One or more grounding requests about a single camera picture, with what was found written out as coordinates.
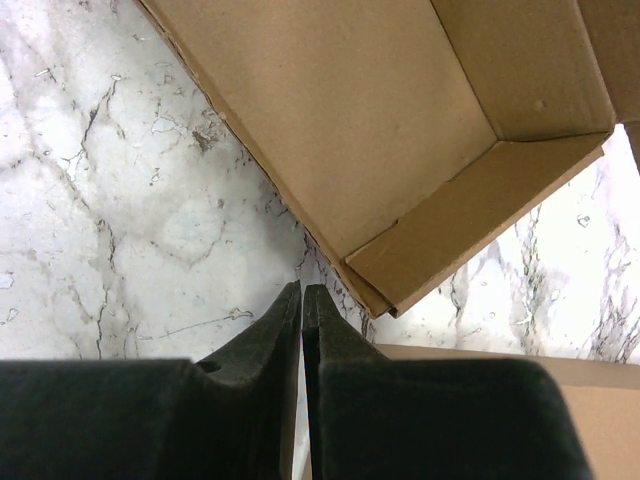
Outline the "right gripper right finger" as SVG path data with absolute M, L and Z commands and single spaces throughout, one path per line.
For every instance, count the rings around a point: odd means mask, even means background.
M 313 477 L 382 479 L 387 429 L 377 417 L 392 399 L 390 360 L 343 318 L 323 285 L 306 287 L 302 322 Z

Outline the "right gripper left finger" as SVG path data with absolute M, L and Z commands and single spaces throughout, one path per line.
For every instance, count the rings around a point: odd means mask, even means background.
M 287 284 L 267 311 L 198 362 L 215 479 L 292 477 L 302 292 Z

